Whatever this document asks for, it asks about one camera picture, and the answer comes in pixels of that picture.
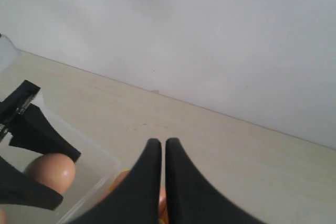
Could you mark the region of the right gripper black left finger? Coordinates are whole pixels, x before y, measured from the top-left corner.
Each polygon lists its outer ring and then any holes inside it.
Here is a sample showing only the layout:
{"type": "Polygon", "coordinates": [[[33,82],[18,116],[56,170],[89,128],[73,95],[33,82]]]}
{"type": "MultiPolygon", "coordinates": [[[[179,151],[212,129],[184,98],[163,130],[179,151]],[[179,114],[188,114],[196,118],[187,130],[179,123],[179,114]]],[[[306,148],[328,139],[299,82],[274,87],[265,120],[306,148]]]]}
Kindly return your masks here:
{"type": "Polygon", "coordinates": [[[75,224],[159,222],[161,142],[151,138],[124,180],[102,201],[71,221],[75,224]]]}

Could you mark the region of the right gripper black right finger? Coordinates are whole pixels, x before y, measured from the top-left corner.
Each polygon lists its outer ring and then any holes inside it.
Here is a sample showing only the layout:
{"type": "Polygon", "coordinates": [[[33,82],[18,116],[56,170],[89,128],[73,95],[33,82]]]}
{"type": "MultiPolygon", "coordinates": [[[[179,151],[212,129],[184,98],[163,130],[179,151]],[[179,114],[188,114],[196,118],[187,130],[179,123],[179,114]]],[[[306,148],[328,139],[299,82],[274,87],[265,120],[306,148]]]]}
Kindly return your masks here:
{"type": "Polygon", "coordinates": [[[178,138],[165,145],[169,223],[263,223],[223,196],[197,169],[178,138]]]}

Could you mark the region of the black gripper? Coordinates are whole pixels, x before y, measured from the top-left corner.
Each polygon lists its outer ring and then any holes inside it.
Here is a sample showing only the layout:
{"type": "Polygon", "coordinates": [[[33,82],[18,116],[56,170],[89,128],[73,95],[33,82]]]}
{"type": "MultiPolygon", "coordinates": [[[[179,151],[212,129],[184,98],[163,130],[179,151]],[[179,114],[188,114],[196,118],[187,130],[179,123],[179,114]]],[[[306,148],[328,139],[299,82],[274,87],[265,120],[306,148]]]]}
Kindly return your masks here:
{"type": "Polygon", "coordinates": [[[81,152],[52,127],[38,106],[30,104],[39,91],[39,86],[24,80],[1,102],[1,140],[10,132],[10,146],[40,154],[60,153],[76,162],[81,152]]]}

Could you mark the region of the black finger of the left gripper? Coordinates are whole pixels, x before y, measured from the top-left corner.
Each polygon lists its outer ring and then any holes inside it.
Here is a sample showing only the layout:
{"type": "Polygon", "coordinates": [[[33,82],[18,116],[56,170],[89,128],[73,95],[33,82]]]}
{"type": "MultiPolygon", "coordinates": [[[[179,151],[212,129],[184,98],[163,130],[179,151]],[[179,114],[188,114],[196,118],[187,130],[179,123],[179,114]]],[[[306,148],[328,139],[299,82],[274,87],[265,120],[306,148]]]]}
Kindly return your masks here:
{"type": "Polygon", "coordinates": [[[1,158],[1,204],[55,210],[63,196],[27,177],[1,158]]]}

